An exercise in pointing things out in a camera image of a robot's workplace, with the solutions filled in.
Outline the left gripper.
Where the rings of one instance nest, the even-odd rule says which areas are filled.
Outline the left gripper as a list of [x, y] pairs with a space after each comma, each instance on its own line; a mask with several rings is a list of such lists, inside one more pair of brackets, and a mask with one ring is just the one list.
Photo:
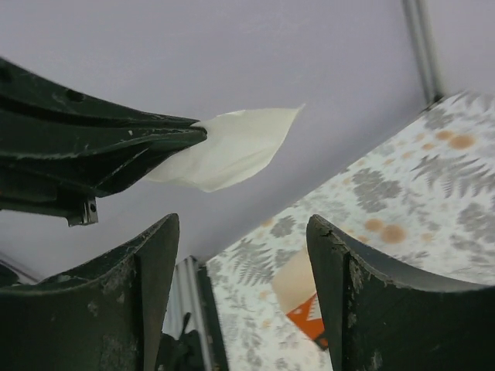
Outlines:
[[119, 193], [207, 138], [196, 119], [153, 114], [47, 80], [1, 59], [1, 109], [61, 123], [3, 123], [1, 163], [64, 188], [1, 184], [1, 210], [98, 222], [96, 197]]

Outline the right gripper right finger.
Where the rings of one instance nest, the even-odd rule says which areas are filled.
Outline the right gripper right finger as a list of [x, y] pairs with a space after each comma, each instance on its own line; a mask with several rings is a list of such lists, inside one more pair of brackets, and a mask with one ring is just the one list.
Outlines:
[[318, 215], [306, 241], [335, 370], [492, 370], [494, 289], [433, 274]]

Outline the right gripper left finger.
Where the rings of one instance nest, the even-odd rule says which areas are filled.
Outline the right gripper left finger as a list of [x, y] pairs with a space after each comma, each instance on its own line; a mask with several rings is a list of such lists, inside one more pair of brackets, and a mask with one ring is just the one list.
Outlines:
[[179, 218], [38, 284], [1, 289], [3, 370], [153, 370]]

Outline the coffee filter paper box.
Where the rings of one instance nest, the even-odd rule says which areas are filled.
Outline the coffee filter paper box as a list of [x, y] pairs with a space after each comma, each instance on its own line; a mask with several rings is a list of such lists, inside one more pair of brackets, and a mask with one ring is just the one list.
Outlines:
[[327, 350], [328, 341], [306, 247], [280, 268], [271, 285], [285, 316], [321, 350]]

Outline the beige paper coffee filter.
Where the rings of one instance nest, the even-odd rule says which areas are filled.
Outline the beige paper coffee filter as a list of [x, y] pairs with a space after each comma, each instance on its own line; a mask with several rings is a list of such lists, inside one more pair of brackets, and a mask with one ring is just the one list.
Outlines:
[[215, 192], [256, 175], [274, 158], [304, 108], [264, 108], [221, 114], [193, 126], [207, 139], [167, 158], [144, 177]]

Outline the floral patterned table mat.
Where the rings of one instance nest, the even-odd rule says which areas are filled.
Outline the floral patterned table mat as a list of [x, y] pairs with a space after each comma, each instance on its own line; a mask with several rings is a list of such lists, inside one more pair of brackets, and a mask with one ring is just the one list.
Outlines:
[[494, 98], [464, 91], [207, 263], [229, 370], [329, 370], [271, 285], [320, 215], [416, 268], [494, 283]]

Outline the left aluminium corner post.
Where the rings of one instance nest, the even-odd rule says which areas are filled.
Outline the left aluminium corner post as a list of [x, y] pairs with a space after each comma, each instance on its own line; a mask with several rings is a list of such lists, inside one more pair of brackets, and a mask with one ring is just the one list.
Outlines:
[[187, 370], [229, 369], [213, 285], [194, 257], [175, 267], [163, 331], [186, 347]]

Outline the aluminium corner post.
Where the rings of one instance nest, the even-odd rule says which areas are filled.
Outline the aluminium corner post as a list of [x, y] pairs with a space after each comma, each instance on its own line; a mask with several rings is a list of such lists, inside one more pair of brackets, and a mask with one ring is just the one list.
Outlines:
[[175, 267], [163, 331], [186, 347], [187, 370], [229, 369], [213, 285], [194, 257]]
[[401, 4], [422, 82], [426, 107], [430, 110], [444, 98], [446, 93], [442, 86], [439, 64], [435, 55], [426, 2], [402, 0]]

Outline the right aluminium corner post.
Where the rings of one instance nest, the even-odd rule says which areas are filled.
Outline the right aluminium corner post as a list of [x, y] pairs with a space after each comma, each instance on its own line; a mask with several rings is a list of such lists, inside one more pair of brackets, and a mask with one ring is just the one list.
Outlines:
[[430, 110], [444, 98], [446, 93], [442, 86], [439, 64], [435, 55], [426, 2], [402, 0], [401, 4], [422, 82], [426, 107]]

